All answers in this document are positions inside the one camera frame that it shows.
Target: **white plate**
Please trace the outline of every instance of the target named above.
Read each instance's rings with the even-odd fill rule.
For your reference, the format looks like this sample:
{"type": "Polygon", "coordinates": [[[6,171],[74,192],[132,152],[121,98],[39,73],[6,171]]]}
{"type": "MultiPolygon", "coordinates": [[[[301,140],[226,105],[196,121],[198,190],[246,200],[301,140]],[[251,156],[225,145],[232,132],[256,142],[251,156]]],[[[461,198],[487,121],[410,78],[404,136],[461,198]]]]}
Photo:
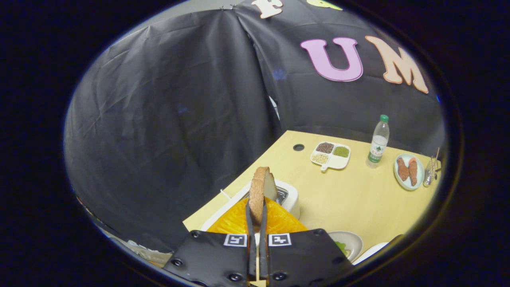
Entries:
{"type": "Polygon", "coordinates": [[[332,231],[328,232],[328,234],[333,241],[344,243],[345,250],[351,251],[351,254],[349,254],[347,258],[349,261],[353,262],[354,259],[356,259],[356,257],[361,253],[361,250],[363,249],[363,240],[355,233],[349,231],[332,231]]]}
{"type": "Polygon", "coordinates": [[[418,172],[416,173],[416,184],[415,184],[415,186],[412,186],[411,185],[411,177],[407,177],[406,180],[402,181],[402,179],[398,176],[397,160],[399,157],[401,157],[403,159],[405,166],[409,166],[409,160],[416,156],[414,156],[412,154],[401,154],[401,155],[397,156],[397,158],[395,158],[394,173],[395,173],[395,178],[397,179],[398,183],[400,183],[400,185],[403,188],[405,188],[407,190],[417,189],[423,183],[423,178],[425,177],[425,169],[423,168],[423,165],[421,164],[420,160],[416,157],[416,163],[418,164],[418,172]]]}
{"type": "Polygon", "coordinates": [[[361,256],[358,257],[352,264],[356,265],[356,264],[362,262],[363,260],[365,260],[368,257],[372,256],[377,251],[381,250],[387,244],[388,244],[388,242],[383,242],[383,243],[379,243],[379,244],[377,244],[375,246],[370,247],[367,251],[365,251],[365,253],[361,254],[361,256]]]}
{"type": "Polygon", "coordinates": [[[317,146],[315,146],[314,148],[314,151],[312,151],[312,154],[310,155],[310,160],[315,163],[315,164],[318,164],[321,166],[320,170],[322,172],[325,172],[326,169],[330,168],[330,169],[335,169],[335,170],[341,170],[343,169],[347,163],[349,162],[349,159],[350,159],[350,154],[351,154],[351,150],[350,150],[350,147],[349,146],[346,146],[346,145],[342,145],[341,143],[334,143],[334,142],[329,142],[329,141],[322,141],[320,143],[317,144],[317,146]],[[323,142],[327,142],[328,144],[332,144],[333,145],[333,149],[331,150],[330,153],[323,153],[323,152],[319,152],[317,151],[317,147],[322,144],[323,142]],[[338,155],[334,155],[333,152],[335,151],[335,149],[337,147],[344,147],[346,149],[349,150],[349,155],[347,157],[342,157],[342,156],[338,156],[338,155]],[[314,155],[316,154],[325,154],[327,155],[327,161],[325,163],[318,163],[316,161],[313,160],[313,157],[314,155]]]}

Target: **pink letter u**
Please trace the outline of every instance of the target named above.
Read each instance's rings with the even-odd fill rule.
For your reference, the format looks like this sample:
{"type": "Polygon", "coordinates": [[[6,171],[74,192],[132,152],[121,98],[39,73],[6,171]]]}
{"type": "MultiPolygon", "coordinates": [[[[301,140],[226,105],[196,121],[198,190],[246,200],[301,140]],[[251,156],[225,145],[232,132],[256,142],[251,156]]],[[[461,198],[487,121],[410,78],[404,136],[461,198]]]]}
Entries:
{"type": "Polygon", "coordinates": [[[317,72],[333,81],[350,82],[358,79],[363,74],[363,65],[360,56],[356,51],[356,40],[351,38],[335,38],[333,43],[339,45],[344,50],[349,68],[345,70],[337,69],[331,65],[326,49],[327,43],[322,39],[307,40],[301,43],[301,47],[308,51],[310,59],[317,72]]]}

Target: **green beans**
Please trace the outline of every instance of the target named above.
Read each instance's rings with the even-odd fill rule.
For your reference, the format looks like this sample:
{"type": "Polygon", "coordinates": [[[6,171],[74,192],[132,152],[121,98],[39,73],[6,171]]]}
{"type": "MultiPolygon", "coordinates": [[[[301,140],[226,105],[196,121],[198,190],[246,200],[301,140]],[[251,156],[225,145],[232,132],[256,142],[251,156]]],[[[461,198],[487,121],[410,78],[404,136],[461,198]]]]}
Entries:
{"type": "Polygon", "coordinates": [[[337,147],[335,151],[333,152],[334,155],[338,155],[341,157],[348,157],[349,156],[349,149],[345,147],[337,147]]]}

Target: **water bottle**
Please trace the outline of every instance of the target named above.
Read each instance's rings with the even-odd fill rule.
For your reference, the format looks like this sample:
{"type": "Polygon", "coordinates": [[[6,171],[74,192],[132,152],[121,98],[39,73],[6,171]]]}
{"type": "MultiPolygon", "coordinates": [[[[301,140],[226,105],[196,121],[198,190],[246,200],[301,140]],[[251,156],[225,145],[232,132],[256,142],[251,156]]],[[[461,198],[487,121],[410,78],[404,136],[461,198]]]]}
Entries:
{"type": "Polygon", "coordinates": [[[379,166],[379,162],[383,156],[384,149],[390,138],[390,127],[388,126],[388,116],[382,114],[380,122],[377,124],[372,137],[372,145],[367,157],[367,165],[371,168],[379,166]]]}

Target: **bottle label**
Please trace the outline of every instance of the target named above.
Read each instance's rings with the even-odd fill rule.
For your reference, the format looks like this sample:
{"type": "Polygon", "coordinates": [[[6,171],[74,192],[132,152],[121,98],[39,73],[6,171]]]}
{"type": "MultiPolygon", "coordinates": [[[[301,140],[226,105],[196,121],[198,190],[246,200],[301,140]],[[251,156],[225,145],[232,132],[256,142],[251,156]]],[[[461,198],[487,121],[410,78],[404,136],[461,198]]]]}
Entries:
{"type": "Polygon", "coordinates": [[[372,146],[370,147],[370,153],[368,154],[368,160],[374,163],[379,162],[383,156],[385,148],[386,145],[379,145],[373,140],[372,146]]]}

